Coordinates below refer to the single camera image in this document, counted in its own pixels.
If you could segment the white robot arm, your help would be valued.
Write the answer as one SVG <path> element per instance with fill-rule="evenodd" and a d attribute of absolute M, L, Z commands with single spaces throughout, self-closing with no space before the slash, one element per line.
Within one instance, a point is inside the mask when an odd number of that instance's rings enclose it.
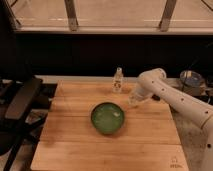
<path fill-rule="evenodd" d="M 191 120 L 207 134 L 200 171 L 213 171 L 213 106 L 171 87 L 165 82 L 166 78 L 162 68 L 142 72 L 129 95 L 129 103 L 136 106 L 152 95 L 157 95 Z"/>

